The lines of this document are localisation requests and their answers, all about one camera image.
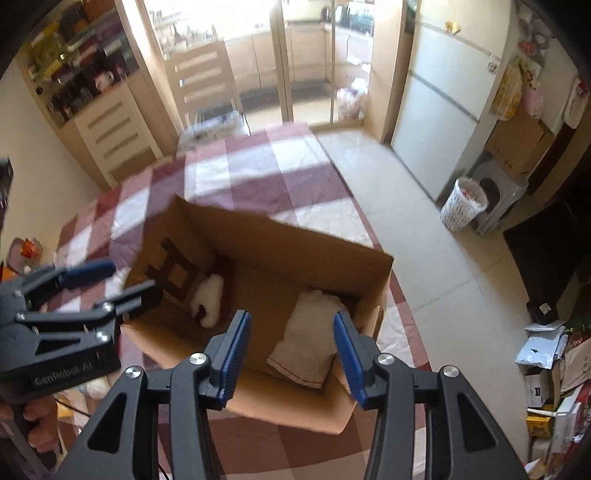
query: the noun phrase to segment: plaid blanket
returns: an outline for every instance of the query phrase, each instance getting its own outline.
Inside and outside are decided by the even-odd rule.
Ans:
[[[64,292],[53,308],[89,308],[125,283],[144,231],[174,195],[201,205],[246,209],[281,221],[380,248],[359,205],[316,137],[304,124],[288,124],[207,144],[156,169],[148,169],[98,198],[62,230],[56,264],[76,265],[111,257],[117,273],[91,288]],[[123,368],[158,366],[122,335]],[[429,369],[412,314],[394,273],[384,322],[378,337],[382,351],[408,365]],[[90,413],[97,402],[75,391],[68,400]],[[415,473],[424,469],[424,413],[417,408]],[[375,413],[356,408],[340,435],[327,435],[210,412],[212,436],[222,466],[235,480],[361,479],[374,433]],[[64,419],[60,431],[66,447],[86,419]],[[167,409],[159,419],[160,464],[169,472]]]

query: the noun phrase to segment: cardboard carton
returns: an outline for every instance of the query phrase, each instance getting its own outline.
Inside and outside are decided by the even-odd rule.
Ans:
[[[225,331],[236,309],[252,316],[251,339],[228,409],[275,424],[338,434],[355,401],[338,359],[320,391],[267,364],[302,291],[320,289],[347,305],[354,324],[375,337],[384,313],[392,257],[322,233],[245,212],[191,205],[181,198],[155,219],[125,287],[157,279],[161,306],[123,325],[163,368],[172,368]],[[204,329],[187,312],[200,278],[224,278],[218,325]]]
[[[532,367],[525,374],[525,394],[527,406],[540,408],[550,396],[548,386],[549,371],[540,367]]]
[[[516,180],[535,169],[555,139],[544,122],[533,119],[520,106],[513,118],[496,123],[485,148]]]

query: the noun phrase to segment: white towel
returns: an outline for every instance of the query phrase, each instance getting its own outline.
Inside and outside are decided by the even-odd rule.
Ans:
[[[345,306],[337,297],[320,290],[300,293],[283,341],[267,363],[296,383],[322,388],[336,353],[333,319],[341,310]]]

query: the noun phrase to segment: chair backrest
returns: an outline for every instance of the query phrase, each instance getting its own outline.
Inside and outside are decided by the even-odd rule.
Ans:
[[[111,172],[122,163],[147,149],[156,159],[162,152],[154,140],[138,105],[122,83],[94,100],[74,118],[82,140],[105,180],[111,186],[117,181]]]
[[[223,41],[174,53],[164,61],[164,68],[185,128],[190,127],[190,115],[223,102],[229,101],[243,113]]]

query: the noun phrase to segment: tile floor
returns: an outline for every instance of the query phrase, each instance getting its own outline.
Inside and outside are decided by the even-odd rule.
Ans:
[[[514,358],[531,322],[502,230],[487,237],[446,230],[437,206],[392,151],[363,130],[318,139],[395,258],[431,366],[457,365],[526,460],[525,387]],[[523,199],[504,229],[537,211],[530,197]]]
[[[294,119],[310,125],[330,122],[330,98],[294,102]],[[246,120],[251,131],[281,124],[281,110],[278,105],[249,112]]]

